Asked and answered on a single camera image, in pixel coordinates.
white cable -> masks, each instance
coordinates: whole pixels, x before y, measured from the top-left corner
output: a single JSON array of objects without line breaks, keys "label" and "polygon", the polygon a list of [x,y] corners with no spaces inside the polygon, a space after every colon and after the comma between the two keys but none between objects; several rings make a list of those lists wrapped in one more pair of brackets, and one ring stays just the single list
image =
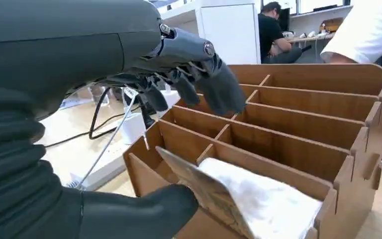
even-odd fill
[{"label": "white cable", "polygon": [[315,38],[315,63],[318,63],[318,60],[317,60],[317,40],[318,39],[319,39],[319,37]]},{"label": "white cable", "polygon": [[118,133],[119,129],[121,128],[122,124],[124,123],[127,115],[131,112],[131,107],[132,105],[134,104],[134,100],[135,100],[135,97],[137,95],[135,94],[132,99],[131,99],[131,103],[129,103],[128,105],[128,109],[126,110],[126,112],[124,112],[124,117],[122,118],[122,121],[121,123],[118,125],[118,127],[116,127],[115,129],[115,132],[113,132],[112,136],[110,137],[109,141],[106,143],[106,145],[104,146],[103,150],[101,151],[101,153],[99,154],[99,156],[97,157],[96,161],[93,163],[92,167],[89,169],[89,171],[84,175],[83,179],[77,184],[77,186],[75,187],[76,189],[81,189],[82,187],[82,184],[84,183],[84,181],[86,180],[86,178],[92,173],[93,169],[95,168],[95,166],[97,165],[97,163],[99,162],[99,160],[101,159],[101,157],[103,156],[104,152],[106,151],[106,149],[109,147],[110,143],[112,142],[113,138],[115,138],[115,135],[116,133]]},{"label": "white cable", "polygon": [[171,93],[171,86],[168,83],[165,83],[165,90],[167,94]]}]

white paper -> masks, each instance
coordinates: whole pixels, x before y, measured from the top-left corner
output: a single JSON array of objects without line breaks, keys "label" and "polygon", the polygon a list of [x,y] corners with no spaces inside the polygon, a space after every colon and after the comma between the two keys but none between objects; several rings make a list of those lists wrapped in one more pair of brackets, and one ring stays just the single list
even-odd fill
[{"label": "white paper", "polygon": [[229,190],[255,239],[304,239],[322,205],[287,184],[214,158],[199,169]]}]

robotic hand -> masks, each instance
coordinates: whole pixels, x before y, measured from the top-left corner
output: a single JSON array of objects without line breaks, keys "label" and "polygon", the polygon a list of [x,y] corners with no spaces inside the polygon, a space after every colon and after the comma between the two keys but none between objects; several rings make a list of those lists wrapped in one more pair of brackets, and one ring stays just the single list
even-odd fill
[{"label": "robotic hand", "polygon": [[108,77],[101,84],[125,85],[145,94],[157,111],[167,104],[155,84],[163,80],[178,90],[189,105],[199,103],[195,87],[218,115],[240,112],[245,97],[235,76],[214,51],[211,42],[178,28],[160,25],[161,43],[148,55],[141,57],[127,74]]},{"label": "robotic hand", "polygon": [[212,44],[161,24],[141,0],[0,0],[0,239],[170,239],[194,215],[192,191],[170,185],[142,198],[61,186],[41,158],[38,121],[88,84],[129,85],[165,110],[154,82],[212,109],[243,109]]}]

white cloth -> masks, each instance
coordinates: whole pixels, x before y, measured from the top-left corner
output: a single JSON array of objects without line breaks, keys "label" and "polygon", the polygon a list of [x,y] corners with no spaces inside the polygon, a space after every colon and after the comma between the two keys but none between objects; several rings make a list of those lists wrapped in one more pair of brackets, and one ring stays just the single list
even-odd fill
[{"label": "white cloth", "polygon": [[382,0],[355,4],[320,56],[330,62],[333,53],[358,63],[374,63],[382,56]]},{"label": "white cloth", "polygon": [[199,169],[229,190],[255,239],[304,239],[322,205],[287,184],[214,158]]}]

white sleeve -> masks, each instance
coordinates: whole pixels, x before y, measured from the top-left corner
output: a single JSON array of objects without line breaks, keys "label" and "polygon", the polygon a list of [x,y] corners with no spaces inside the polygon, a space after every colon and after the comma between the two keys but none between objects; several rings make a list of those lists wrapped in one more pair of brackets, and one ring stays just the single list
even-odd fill
[{"label": "white sleeve", "polygon": [[358,63],[373,63],[382,56],[382,0],[352,8],[320,56],[330,62],[333,53]]}]

